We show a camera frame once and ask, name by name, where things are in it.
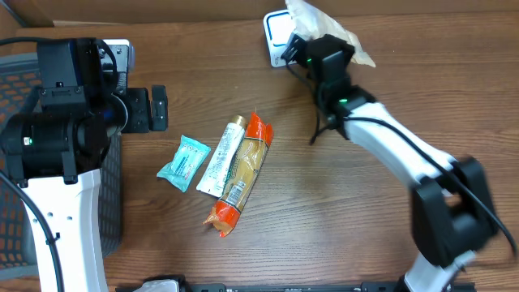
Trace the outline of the teal snack packet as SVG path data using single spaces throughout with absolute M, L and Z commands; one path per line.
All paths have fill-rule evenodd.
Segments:
M 186 192 L 210 151 L 209 146 L 182 135 L 174 159 L 157 172 L 157 177 L 164 178 L 181 192 Z

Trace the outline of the white gold tube package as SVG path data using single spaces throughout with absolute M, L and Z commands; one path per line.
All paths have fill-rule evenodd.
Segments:
M 246 118 L 241 115 L 232 117 L 225 127 L 204 175 L 196 186 L 197 191 L 217 198 L 222 196 L 231 161 L 242 142 L 246 128 Z

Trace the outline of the orange cracker sleeve package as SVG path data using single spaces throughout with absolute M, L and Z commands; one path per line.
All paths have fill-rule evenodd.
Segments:
M 236 226 L 272 139 L 272 126 L 253 112 L 247 119 L 245 135 L 231 161 L 222 196 L 217 198 L 204 221 L 219 230 L 221 237 Z

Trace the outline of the brown white cookie pouch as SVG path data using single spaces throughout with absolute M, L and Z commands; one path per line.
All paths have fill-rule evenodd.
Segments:
M 354 47 L 354 63 L 376 67 L 369 54 L 363 50 L 358 37 L 331 16 L 304 0 L 285 0 L 285 4 L 294 24 L 293 34 L 305 41 L 316 40 L 326 34 L 332 35 Z

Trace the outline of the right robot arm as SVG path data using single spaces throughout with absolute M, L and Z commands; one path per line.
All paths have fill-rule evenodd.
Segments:
M 502 224 L 482 165 L 457 160 L 402 126 L 346 71 L 354 47 L 331 35 L 308 41 L 299 63 L 315 82 L 315 104 L 328 129 L 365 148 L 410 190 L 419 250 L 397 291 L 445 291 Z

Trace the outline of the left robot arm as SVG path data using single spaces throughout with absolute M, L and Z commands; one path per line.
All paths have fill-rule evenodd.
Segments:
M 38 37 L 41 83 L 7 121 L 2 178 L 31 219 L 43 291 L 105 291 L 98 204 L 101 167 L 122 133 L 165 131 L 165 87 L 131 88 L 126 39 Z

